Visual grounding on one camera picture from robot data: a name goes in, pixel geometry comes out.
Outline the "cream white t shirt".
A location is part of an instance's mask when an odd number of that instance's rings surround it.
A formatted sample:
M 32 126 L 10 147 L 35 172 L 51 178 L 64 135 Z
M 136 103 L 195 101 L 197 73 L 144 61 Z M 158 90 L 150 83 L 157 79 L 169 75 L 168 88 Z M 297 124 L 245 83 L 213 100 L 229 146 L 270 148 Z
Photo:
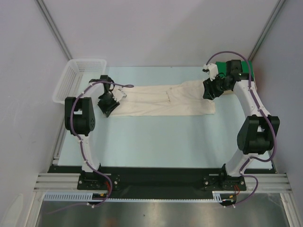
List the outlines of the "cream white t shirt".
M 201 80 L 178 85 L 123 88 L 127 97 L 111 116 L 197 116 L 215 114 L 215 103 L 203 99 Z

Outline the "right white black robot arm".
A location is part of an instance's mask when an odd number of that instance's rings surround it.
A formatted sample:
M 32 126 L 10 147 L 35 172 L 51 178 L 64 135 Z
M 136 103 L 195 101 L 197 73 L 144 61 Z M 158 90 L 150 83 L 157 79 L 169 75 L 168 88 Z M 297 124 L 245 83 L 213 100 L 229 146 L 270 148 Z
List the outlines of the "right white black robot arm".
M 235 178 L 244 174 L 253 160 L 269 162 L 259 158 L 267 151 L 276 151 L 276 135 L 280 125 L 277 116 L 273 116 L 262 104 L 255 87 L 251 72 L 244 72 L 240 60 L 226 62 L 226 72 L 219 73 L 216 64 L 203 66 L 203 72 L 209 78 L 203 82 L 203 98 L 214 100 L 226 91 L 232 91 L 238 98 L 245 115 L 245 121 L 237 135 L 238 149 L 223 167 L 225 174 L 219 176 L 218 184 L 224 190 L 235 185 Z

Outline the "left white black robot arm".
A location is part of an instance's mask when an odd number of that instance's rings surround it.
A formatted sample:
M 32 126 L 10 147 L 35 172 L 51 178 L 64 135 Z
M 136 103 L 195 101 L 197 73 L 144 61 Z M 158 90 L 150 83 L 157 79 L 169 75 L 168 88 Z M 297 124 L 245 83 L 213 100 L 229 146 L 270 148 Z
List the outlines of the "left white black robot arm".
M 78 97 L 65 98 L 65 128 L 79 143 L 83 158 L 82 171 L 86 173 L 96 172 L 100 168 L 100 161 L 92 147 L 92 132 L 96 126 L 94 106 L 97 106 L 105 117 L 109 117 L 120 105 L 113 94 L 117 86 L 108 75 L 101 75 L 99 79 L 91 79 L 89 86 Z

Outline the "tan folded t shirt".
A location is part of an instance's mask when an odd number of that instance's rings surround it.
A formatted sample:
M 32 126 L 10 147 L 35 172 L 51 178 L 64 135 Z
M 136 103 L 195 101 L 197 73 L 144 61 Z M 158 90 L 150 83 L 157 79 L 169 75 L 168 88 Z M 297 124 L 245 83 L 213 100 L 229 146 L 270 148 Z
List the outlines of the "tan folded t shirt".
M 253 83 L 253 86 L 256 90 L 258 89 L 256 83 Z M 232 90 L 227 90 L 227 91 L 224 91 L 224 93 L 223 93 L 223 95 L 230 95 L 230 94 L 233 94 Z

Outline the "green folded t shirt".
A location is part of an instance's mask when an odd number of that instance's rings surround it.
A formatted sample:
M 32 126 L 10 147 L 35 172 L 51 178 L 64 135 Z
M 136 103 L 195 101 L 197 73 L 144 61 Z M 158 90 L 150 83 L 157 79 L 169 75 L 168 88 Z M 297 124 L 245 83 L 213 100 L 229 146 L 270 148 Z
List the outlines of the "green folded t shirt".
M 224 74 L 224 76 L 226 76 L 226 62 L 217 61 L 215 64 L 217 65 L 218 73 L 222 73 Z M 250 69 L 252 70 L 251 80 L 254 81 L 253 66 L 251 61 L 249 61 L 249 64 L 250 64 Z M 247 63 L 245 61 L 241 61 L 241 65 L 242 65 L 242 72 L 249 74 L 250 70 L 248 68 Z

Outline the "white plastic mesh basket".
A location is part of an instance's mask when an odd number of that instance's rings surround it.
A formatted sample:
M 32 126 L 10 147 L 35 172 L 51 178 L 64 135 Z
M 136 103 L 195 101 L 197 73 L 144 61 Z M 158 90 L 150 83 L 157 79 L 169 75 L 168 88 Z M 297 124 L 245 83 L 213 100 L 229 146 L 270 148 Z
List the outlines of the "white plastic mesh basket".
M 54 103 L 64 104 L 66 97 L 77 96 L 83 91 L 91 79 L 98 79 L 106 72 L 107 61 L 104 59 L 72 59 L 69 60 L 54 90 Z

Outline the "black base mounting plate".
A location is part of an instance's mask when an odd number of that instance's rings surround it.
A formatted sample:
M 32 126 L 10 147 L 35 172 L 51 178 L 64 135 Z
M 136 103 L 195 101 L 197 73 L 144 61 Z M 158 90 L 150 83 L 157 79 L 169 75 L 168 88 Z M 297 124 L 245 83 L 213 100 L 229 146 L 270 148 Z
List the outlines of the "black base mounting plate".
M 76 174 L 76 190 L 93 193 L 92 200 L 107 196 L 126 200 L 199 200 L 213 191 L 246 192 L 249 178 L 227 176 L 220 168 L 101 167 L 104 175 L 85 173 L 79 166 L 50 166 L 50 174 Z

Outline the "aluminium frame rail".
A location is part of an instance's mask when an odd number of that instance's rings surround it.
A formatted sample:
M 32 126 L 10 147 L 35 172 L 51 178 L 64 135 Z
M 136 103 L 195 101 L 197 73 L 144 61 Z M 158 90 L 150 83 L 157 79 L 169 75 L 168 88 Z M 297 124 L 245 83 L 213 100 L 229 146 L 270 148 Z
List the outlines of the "aluminium frame rail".
M 77 173 L 40 173 L 37 177 L 35 192 L 74 192 L 77 190 Z M 257 193 L 292 193 L 286 174 L 255 174 L 258 179 Z

